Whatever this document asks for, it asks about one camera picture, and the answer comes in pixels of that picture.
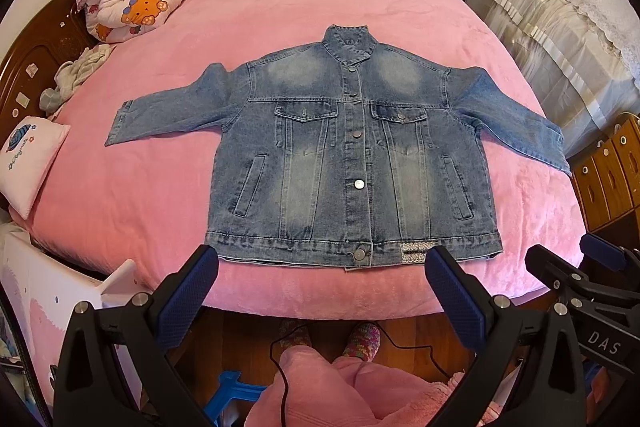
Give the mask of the blue denim jacket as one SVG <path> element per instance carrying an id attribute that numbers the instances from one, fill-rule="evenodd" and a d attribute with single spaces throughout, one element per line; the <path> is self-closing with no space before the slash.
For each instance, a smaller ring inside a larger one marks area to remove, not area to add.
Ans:
<path id="1" fill-rule="evenodd" d="M 230 262 L 358 270 L 500 254 L 482 135 L 568 171 L 563 135 L 480 67 L 331 26 L 127 101 L 108 144 L 216 128 L 205 240 Z"/>

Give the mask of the knitted slipper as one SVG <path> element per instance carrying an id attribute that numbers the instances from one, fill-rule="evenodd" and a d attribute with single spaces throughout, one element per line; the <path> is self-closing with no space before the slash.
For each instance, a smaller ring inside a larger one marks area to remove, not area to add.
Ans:
<path id="1" fill-rule="evenodd" d="M 283 350 L 295 346 L 311 346 L 308 327 L 304 321 L 285 319 L 280 323 L 279 343 Z"/>
<path id="2" fill-rule="evenodd" d="M 349 334 L 343 350 L 344 357 L 372 362 L 381 346 L 381 331 L 374 323 L 362 323 Z"/>

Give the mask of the wooden drawer cabinet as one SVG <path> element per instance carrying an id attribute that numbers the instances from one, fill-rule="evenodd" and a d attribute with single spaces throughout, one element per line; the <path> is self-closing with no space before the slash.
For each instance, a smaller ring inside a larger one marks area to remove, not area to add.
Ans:
<path id="1" fill-rule="evenodd" d="M 639 116 L 629 115 L 572 160 L 572 183 L 589 232 L 639 223 Z"/>

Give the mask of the cream lace covered furniture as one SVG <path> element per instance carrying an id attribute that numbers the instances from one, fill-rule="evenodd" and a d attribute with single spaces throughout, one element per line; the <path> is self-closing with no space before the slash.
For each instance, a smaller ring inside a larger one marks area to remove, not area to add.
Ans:
<path id="1" fill-rule="evenodd" d="M 639 109 L 639 17 L 628 0 L 466 0 L 499 38 L 574 156 Z"/>

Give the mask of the white pink bedside cabinet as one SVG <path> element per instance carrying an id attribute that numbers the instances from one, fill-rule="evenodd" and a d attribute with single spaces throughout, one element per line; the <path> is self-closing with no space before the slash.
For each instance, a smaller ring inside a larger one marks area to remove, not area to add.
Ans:
<path id="1" fill-rule="evenodd" d="M 53 374 L 66 327 L 77 303 L 93 308 L 126 305 L 142 291 L 136 264 L 127 259 L 105 280 L 63 265 L 32 245 L 20 228 L 1 233 L 1 284 L 27 343 L 44 401 L 53 404 Z"/>

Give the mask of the blue plastic stool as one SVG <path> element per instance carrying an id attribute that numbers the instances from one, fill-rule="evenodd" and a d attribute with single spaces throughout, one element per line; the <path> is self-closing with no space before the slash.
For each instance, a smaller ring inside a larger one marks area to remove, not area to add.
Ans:
<path id="1" fill-rule="evenodd" d="M 222 415 L 233 401 L 255 403 L 266 386 L 245 384 L 239 371 L 224 371 L 218 376 L 218 388 L 204 407 L 204 413 L 214 426 L 222 425 Z"/>

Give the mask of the crumpled grey white cloth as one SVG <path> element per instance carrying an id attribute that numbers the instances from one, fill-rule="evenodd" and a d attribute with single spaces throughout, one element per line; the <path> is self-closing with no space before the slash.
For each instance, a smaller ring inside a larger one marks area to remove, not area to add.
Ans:
<path id="1" fill-rule="evenodd" d="M 47 115 L 56 113 L 110 57 L 114 50 L 111 44 L 100 43 L 85 48 L 75 61 L 63 63 L 54 75 L 54 88 L 42 91 L 39 108 Z"/>

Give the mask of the pink bed blanket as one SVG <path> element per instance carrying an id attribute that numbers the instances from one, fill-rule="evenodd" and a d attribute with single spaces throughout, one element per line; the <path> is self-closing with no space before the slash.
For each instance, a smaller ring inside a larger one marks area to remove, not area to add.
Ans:
<path id="1" fill-rule="evenodd" d="M 186 0 L 58 119 L 29 235 L 150 287 L 210 244 L 212 307 L 415 317 L 431 247 L 520 300 L 529 247 L 582 261 L 561 130 L 462 0 Z"/>

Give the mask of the dark wooden headboard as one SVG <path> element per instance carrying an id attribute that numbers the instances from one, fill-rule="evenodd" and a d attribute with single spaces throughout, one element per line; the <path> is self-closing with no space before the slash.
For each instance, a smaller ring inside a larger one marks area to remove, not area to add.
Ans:
<path id="1" fill-rule="evenodd" d="M 0 139 L 5 140 L 24 117 L 41 117 L 40 94 L 55 86 L 58 68 L 97 43 L 76 0 L 51 0 L 42 8 L 1 63 Z"/>

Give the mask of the small pink embroidered pillow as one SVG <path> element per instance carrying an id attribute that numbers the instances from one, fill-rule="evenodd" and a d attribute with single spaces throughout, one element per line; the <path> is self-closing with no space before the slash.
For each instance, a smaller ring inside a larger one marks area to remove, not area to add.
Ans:
<path id="1" fill-rule="evenodd" d="M 67 124 L 25 117 L 1 147 L 1 194 L 26 220 L 70 132 Z"/>

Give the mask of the pink fleece trousers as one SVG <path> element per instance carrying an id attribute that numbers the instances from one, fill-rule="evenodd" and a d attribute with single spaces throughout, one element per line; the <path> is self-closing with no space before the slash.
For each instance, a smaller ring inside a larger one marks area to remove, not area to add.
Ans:
<path id="1" fill-rule="evenodd" d="M 247 427 L 425 426 L 463 377 L 429 383 L 358 358 L 330 363 L 307 346 L 286 349 L 280 366 L 283 373 L 250 409 Z"/>

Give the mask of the left knitted slipper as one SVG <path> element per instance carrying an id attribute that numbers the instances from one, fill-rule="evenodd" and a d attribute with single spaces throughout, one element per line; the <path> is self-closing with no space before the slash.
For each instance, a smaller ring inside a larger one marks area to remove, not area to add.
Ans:
<path id="1" fill-rule="evenodd" d="M 280 323 L 279 343 L 283 350 L 295 346 L 311 346 L 308 327 L 304 321 L 285 319 Z"/>

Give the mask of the right knitted slipper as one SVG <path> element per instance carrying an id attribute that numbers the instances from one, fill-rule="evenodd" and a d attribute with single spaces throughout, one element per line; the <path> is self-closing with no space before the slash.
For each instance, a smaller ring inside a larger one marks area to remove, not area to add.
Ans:
<path id="1" fill-rule="evenodd" d="M 381 346 L 381 331 L 374 323 L 362 323 L 349 334 L 343 350 L 344 357 L 372 362 Z"/>

